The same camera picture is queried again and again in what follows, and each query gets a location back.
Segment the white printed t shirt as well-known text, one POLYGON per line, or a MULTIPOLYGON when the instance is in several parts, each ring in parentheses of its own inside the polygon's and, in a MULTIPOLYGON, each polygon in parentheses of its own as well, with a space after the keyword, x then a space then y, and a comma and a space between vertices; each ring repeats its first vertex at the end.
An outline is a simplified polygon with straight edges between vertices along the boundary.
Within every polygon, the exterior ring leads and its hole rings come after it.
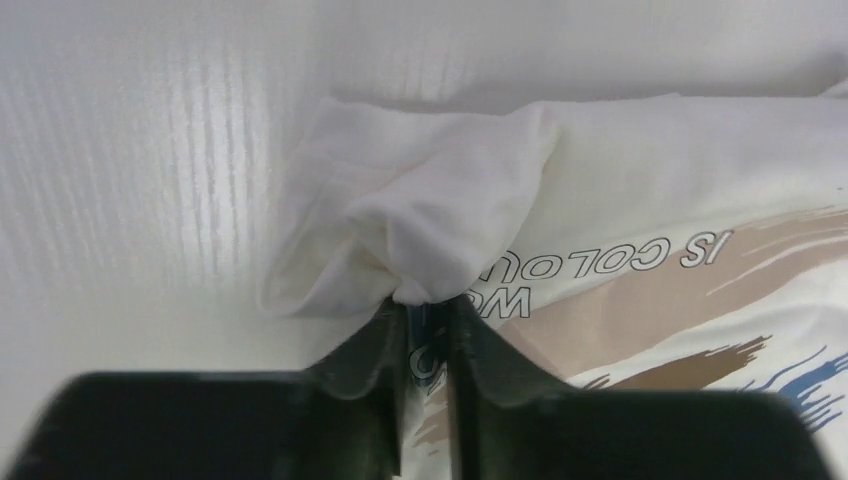
POLYGON ((777 393, 847 475, 843 98, 327 99, 280 213, 272 315, 353 327, 464 293, 578 387, 777 393))

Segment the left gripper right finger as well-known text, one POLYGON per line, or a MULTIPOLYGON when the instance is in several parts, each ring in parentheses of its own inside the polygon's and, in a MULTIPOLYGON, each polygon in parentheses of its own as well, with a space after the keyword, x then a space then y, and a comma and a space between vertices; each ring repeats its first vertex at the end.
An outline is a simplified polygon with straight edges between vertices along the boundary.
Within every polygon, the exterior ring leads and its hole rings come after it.
POLYGON ((456 479, 826 479, 791 407, 773 394, 589 390, 503 339, 458 296, 446 330, 456 479))

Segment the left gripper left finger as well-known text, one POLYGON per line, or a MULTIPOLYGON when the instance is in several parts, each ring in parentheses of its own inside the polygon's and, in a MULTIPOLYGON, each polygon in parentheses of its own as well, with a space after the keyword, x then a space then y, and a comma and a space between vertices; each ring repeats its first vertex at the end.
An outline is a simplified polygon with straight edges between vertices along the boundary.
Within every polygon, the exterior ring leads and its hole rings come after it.
POLYGON ((406 310, 384 302, 299 371, 91 372, 50 400, 10 479, 390 479, 406 310))

